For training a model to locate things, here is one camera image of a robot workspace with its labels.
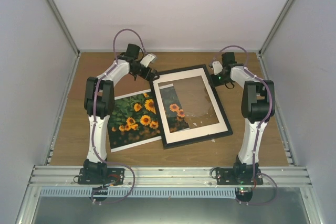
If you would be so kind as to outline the sunflower photo print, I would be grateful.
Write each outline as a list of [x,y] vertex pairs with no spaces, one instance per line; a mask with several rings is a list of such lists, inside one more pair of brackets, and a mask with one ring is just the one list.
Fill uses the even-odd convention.
[[[160,92],[170,132],[189,129],[174,85],[163,85]],[[108,121],[111,152],[160,140],[159,126],[154,95],[150,89],[117,97]]]

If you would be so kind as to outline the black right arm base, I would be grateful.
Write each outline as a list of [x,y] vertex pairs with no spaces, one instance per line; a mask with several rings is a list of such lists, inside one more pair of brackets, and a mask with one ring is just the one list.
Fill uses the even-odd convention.
[[214,167],[209,174],[218,185],[256,186],[264,184],[262,176],[259,178],[257,175],[259,171],[258,169],[253,173],[252,168]]

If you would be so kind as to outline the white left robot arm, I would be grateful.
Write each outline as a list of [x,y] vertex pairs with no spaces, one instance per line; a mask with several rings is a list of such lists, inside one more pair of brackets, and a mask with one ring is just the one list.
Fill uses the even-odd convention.
[[149,67],[157,59],[155,54],[143,54],[138,59],[141,48],[129,44],[126,52],[117,55],[112,65],[97,77],[89,77],[86,81],[84,109],[90,125],[89,150],[84,168],[93,168],[90,178],[96,184],[103,184],[108,179],[106,134],[107,125],[114,109],[114,87],[126,75],[141,77],[152,81],[158,72]]

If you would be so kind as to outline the clear acrylic sheet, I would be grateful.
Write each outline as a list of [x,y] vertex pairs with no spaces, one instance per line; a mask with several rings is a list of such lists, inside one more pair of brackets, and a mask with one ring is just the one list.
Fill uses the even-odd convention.
[[159,83],[169,132],[219,123],[201,76]]

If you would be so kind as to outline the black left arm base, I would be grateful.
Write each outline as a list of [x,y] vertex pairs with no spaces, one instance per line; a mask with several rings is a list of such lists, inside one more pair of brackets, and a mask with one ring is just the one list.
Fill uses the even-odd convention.
[[117,186],[123,184],[124,172],[124,168],[82,168],[73,181],[79,185]]

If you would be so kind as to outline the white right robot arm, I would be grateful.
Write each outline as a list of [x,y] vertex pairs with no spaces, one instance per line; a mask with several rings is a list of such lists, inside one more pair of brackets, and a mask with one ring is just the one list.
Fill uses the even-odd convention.
[[233,166],[233,180],[240,185],[255,178],[263,132],[275,113],[274,82],[252,73],[244,64],[238,64],[233,52],[222,54],[222,60],[213,60],[210,68],[212,85],[217,87],[238,84],[243,89],[241,113],[245,119],[242,147]]

